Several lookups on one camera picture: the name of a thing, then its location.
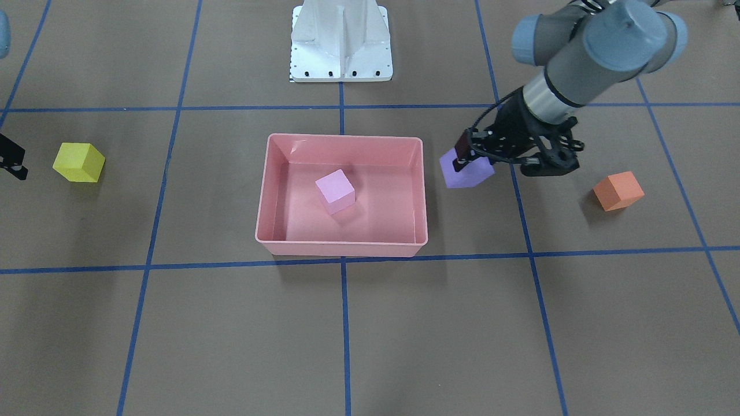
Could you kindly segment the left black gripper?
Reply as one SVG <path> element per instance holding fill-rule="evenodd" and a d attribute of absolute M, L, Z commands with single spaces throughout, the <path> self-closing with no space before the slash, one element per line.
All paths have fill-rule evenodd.
<path fill-rule="evenodd" d="M 481 130 L 465 129 L 454 145 L 452 167 L 460 173 L 479 157 L 494 163 L 518 164 L 523 176 L 565 176 L 579 169 L 583 142 L 573 137 L 577 118 L 548 124 L 531 115 L 523 103 L 496 107 L 494 123 Z"/>

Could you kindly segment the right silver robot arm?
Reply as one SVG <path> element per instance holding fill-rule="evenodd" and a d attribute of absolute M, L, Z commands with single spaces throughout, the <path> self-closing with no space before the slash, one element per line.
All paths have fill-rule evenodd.
<path fill-rule="evenodd" d="M 10 21 L 5 11 L 1 10 L 1 59 L 10 52 Z M 12 139 L 1 134 L 1 169 L 7 171 L 19 181 L 25 181 L 28 169 L 23 165 L 25 149 Z"/>

